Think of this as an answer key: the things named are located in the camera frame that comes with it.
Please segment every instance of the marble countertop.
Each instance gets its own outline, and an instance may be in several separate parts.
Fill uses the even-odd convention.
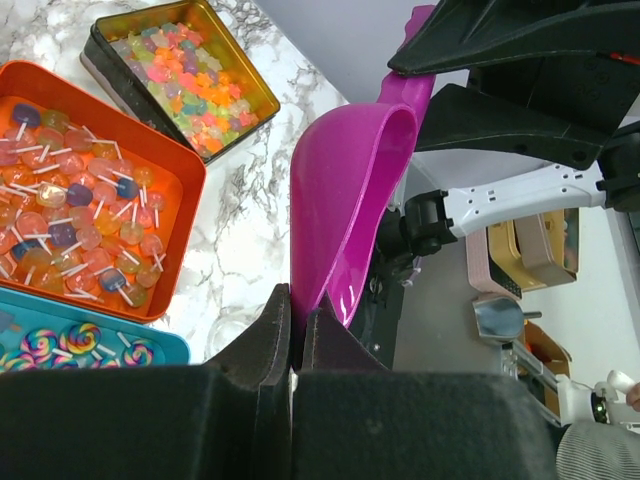
[[[79,61],[102,16],[155,0],[0,2],[0,63],[34,61],[113,105]],[[267,125],[207,167],[204,195],[167,314],[152,326],[187,340],[193,362],[215,355],[289,279],[289,164],[316,117],[345,100],[250,1],[210,2],[282,104]]]

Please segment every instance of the white marble surface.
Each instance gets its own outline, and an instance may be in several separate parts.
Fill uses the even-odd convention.
[[[78,56],[99,17],[154,0],[2,0],[0,62],[34,61],[113,105]],[[212,1],[282,103],[266,126],[208,167],[176,295],[153,326],[214,355],[289,278],[289,165],[297,138],[342,96],[250,1]]]

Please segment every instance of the white wall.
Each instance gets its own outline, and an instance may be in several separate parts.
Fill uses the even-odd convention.
[[[257,0],[298,48],[351,102],[374,101],[386,63],[404,37],[418,0]],[[464,83],[464,73],[439,76],[436,88]],[[431,152],[414,160],[441,188],[469,186],[537,168],[541,163],[490,152]],[[544,311],[541,325],[570,351],[576,379],[593,384],[610,368],[640,380],[640,349],[634,330],[637,297],[629,298],[627,260],[616,256],[619,233],[607,214],[583,211],[581,271],[575,284],[527,294],[527,308]]]

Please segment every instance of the teal tray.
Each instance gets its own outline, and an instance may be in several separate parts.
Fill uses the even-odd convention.
[[[99,342],[92,342],[91,334],[88,336],[85,334],[84,340],[89,345],[99,343],[100,348],[96,347],[84,353],[77,353],[78,350],[76,348],[76,353],[71,353],[69,329],[82,324],[93,324],[99,329]],[[97,332],[95,327],[91,327],[89,331]],[[16,356],[19,357],[19,355],[14,354],[14,352],[20,351],[20,346],[25,336],[39,329],[53,331],[56,335],[56,340],[53,342],[56,344],[56,351],[62,350],[63,353],[66,353],[66,358],[69,358],[71,354],[72,359],[79,367],[130,367],[131,365],[126,365],[124,360],[127,346],[121,336],[124,336],[125,341],[133,345],[135,345],[135,341],[143,340],[143,342],[139,343],[153,349],[151,362],[144,361],[145,356],[142,355],[140,360],[142,364],[184,365],[189,363],[189,347],[177,335],[15,290],[0,288],[0,372],[29,368],[48,369],[76,366],[75,363],[67,365],[64,361],[54,363],[56,358],[62,356],[56,353],[48,357],[42,354],[34,355],[36,359],[35,367],[30,365],[31,358],[29,355],[24,356],[26,358],[16,359]],[[60,342],[63,334],[67,340],[66,345]],[[47,347],[48,342],[46,339],[43,339],[43,343],[44,350],[40,351],[41,353],[51,349],[50,344]],[[129,360],[132,357],[138,358],[136,355],[131,355],[133,353],[131,349],[128,349],[128,353],[127,358]]]

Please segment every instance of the magenta plastic scoop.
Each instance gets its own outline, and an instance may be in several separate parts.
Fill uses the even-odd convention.
[[[409,40],[435,7],[414,8]],[[435,76],[390,73],[376,103],[331,110],[313,122],[291,163],[291,301],[300,334],[328,295],[345,325],[355,314],[376,231],[409,165]]]

